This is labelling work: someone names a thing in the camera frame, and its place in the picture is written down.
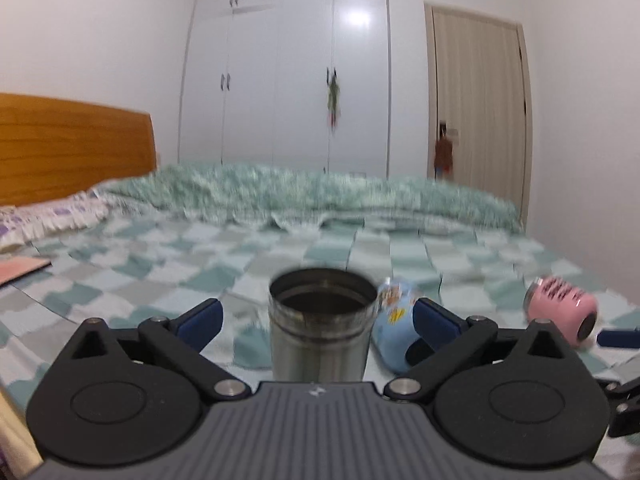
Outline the green hanging ornament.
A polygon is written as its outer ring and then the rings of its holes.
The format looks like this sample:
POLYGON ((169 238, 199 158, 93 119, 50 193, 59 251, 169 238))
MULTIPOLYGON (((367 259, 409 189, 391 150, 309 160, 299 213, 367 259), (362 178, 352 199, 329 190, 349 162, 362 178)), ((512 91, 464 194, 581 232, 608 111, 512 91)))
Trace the green hanging ornament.
POLYGON ((341 87, 338 83, 337 70, 326 70, 326 86, 328 87, 328 122, 332 131, 337 126, 338 116, 340 116, 340 94, 341 87))

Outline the stainless steel cup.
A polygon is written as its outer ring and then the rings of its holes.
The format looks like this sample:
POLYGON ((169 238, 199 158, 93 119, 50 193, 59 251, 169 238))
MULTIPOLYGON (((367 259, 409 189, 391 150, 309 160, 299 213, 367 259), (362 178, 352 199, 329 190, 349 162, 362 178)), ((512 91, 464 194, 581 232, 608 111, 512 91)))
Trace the stainless steel cup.
POLYGON ((367 365, 378 290, 365 276, 299 268, 269 286, 272 376, 277 382, 359 382, 367 365))

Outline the white wardrobe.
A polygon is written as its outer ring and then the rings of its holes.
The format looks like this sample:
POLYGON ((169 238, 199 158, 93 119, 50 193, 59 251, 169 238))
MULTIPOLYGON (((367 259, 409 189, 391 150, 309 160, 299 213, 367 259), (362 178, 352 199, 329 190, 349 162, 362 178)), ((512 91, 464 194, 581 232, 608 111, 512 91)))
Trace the white wardrobe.
POLYGON ((384 177, 388 0, 195 0, 180 92, 180 162, 251 162, 384 177), (326 70, 340 116, 328 122, 326 70))

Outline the green floral duvet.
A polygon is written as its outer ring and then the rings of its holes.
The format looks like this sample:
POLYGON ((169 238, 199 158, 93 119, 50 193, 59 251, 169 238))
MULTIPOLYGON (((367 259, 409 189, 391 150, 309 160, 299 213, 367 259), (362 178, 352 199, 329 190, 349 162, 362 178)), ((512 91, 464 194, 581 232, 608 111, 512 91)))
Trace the green floral duvet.
POLYGON ((423 221, 518 233, 520 213, 508 200, 448 181, 419 177, 357 177, 339 172, 265 165, 186 162, 143 177, 113 179, 94 188, 112 205, 163 211, 224 224, 275 223, 283 229, 334 219, 423 221))

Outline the pink book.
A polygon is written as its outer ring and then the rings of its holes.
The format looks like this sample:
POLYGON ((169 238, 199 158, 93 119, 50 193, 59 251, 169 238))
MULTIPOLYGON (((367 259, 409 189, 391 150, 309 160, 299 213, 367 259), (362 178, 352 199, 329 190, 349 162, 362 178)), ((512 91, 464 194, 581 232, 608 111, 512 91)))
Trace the pink book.
POLYGON ((12 283, 24 276, 50 266, 51 261, 43 258, 14 256, 0 261, 0 285, 12 283))

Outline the pink text cup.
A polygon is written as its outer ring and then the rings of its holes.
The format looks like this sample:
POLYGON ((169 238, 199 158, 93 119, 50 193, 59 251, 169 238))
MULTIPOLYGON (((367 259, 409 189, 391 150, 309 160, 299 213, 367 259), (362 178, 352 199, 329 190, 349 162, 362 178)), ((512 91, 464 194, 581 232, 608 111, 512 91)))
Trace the pink text cup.
POLYGON ((574 348, 589 338, 598 318, 598 300, 593 294, 554 275, 532 281, 523 308, 529 322, 551 321, 574 348))

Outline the beige wooden door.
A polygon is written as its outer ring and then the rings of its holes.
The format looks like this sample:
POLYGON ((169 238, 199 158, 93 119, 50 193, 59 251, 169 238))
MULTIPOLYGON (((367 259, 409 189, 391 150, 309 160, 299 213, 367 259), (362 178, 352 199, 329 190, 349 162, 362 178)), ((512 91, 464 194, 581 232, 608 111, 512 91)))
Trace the beige wooden door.
POLYGON ((532 90, 523 25, 425 3, 428 155, 434 173, 439 122, 454 147, 443 178, 511 202, 527 221, 532 177, 532 90))

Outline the purple floral pillow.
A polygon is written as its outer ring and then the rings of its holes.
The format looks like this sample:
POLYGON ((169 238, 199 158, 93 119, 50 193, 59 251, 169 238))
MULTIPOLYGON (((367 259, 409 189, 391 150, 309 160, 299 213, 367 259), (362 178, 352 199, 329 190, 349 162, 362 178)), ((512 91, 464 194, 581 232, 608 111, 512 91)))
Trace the purple floral pillow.
POLYGON ((1 251, 25 246, 56 233, 96 226, 110 213, 107 201, 93 192, 25 206, 1 207, 1 251))

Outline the blue cartoon cup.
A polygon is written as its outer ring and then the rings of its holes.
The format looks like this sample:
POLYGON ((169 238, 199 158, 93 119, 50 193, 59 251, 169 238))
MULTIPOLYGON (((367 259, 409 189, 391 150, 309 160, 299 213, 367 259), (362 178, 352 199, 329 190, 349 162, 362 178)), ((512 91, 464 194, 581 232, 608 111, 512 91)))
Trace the blue cartoon cup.
POLYGON ((428 355, 413 323, 413 307, 419 298, 414 284, 400 278, 386 278, 378 288, 372 341, 383 364, 395 374, 404 374, 428 355))

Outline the wooden headboard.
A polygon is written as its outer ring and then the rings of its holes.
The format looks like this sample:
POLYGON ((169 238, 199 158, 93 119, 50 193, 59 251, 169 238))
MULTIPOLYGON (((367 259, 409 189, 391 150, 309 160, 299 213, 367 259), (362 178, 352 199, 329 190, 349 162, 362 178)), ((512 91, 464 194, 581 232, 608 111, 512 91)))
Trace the wooden headboard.
POLYGON ((1 203, 57 200, 156 169, 149 114, 98 104, 1 96, 1 203))

